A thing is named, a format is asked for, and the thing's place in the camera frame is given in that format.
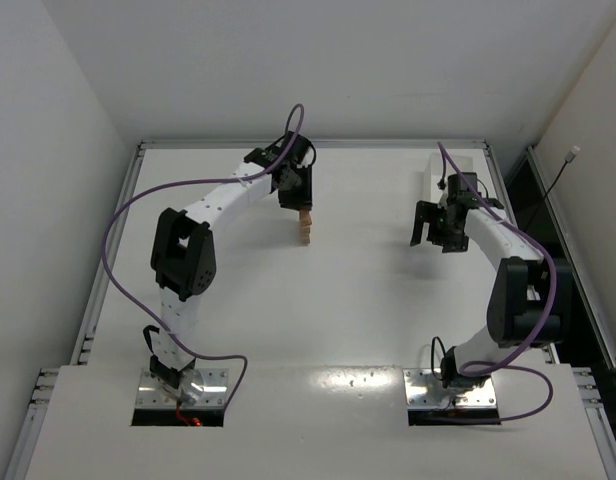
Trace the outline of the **white plastic box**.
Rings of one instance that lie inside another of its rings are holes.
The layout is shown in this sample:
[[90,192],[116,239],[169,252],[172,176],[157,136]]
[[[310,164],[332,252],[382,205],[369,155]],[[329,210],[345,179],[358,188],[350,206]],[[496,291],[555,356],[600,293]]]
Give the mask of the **white plastic box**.
[[439,152],[433,152],[425,162],[424,171],[421,176],[420,200],[447,206],[448,198],[448,179],[445,179],[445,187],[441,189],[439,182],[443,173],[443,159]]

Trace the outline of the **wood block four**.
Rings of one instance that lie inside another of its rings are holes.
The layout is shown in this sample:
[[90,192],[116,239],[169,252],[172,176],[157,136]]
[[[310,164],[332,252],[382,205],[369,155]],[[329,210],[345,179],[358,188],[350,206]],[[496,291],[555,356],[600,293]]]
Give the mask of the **wood block four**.
[[300,221],[312,221],[312,217],[309,210],[302,209],[299,211],[299,220]]

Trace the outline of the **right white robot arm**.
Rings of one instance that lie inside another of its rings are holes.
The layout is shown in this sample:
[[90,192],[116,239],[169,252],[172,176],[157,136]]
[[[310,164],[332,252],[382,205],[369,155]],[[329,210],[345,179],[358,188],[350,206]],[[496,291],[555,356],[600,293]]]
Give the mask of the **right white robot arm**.
[[570,333],[571,267],[519,231],[503,204],[477,188],[476,173],[453,174],[439,202],[420,200],[415,208],[411,245],[428,241],[445,253],[476,245],[496,273],[485,326],[443,355],[445,387],[478,383],[525,351],[559,344]]

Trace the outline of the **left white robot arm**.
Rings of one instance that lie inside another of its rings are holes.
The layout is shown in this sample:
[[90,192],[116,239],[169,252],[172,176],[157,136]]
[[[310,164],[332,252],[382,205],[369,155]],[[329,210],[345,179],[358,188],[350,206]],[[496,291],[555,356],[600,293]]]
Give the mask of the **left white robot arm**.
[[275,193],[279,205],[299,213],[299,239],[310,243],[313,143],[290,132],[282,139],[248,153],[222,184],[182,210],[168,208],[158,219],[150,266],[159,286],[164,325],[147,327],[150,372],[174,391],[192,378],[195,357],[177,344],[195,327],[202,294],[217,272],[215,241],[255,202]]

